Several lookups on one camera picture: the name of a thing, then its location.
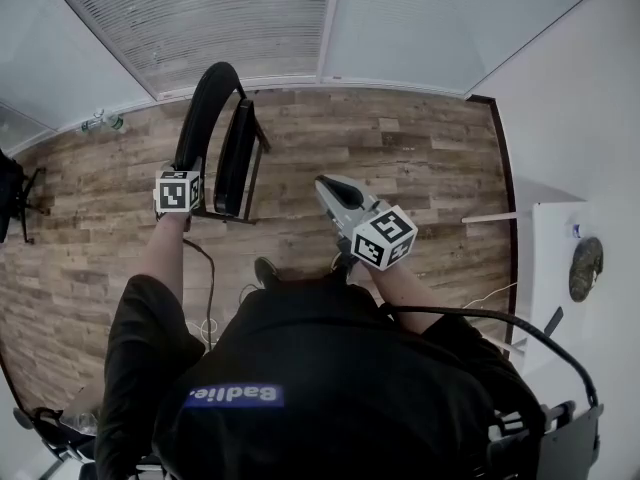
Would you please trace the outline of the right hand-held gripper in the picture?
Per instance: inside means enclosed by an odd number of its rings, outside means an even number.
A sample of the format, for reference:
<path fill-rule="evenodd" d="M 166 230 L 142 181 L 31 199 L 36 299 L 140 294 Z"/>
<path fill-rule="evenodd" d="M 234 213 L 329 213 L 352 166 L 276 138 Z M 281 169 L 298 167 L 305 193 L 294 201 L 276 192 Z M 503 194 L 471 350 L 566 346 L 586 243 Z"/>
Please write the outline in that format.
<path fill-rule="evenodd" d="M 337 228 L 341 253 L 385 271 L 411 252 L 418 229 L 398 205 L 325 175 L 315 178 L 315 193 Z"/>

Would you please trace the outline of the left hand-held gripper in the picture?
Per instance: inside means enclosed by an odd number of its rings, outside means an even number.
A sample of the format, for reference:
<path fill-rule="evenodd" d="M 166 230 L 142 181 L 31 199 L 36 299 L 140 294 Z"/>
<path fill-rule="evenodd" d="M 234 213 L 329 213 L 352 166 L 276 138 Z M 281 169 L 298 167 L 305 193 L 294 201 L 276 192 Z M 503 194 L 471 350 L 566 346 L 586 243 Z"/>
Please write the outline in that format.
<path fill-rule="evenodd" d="M 191 213 L 202 205 L 203 176 L 202 158 L 197 157 L 189 169 L 176 169 L 164 164 L 155 174 L 153 189 L 156 214 Z"/>

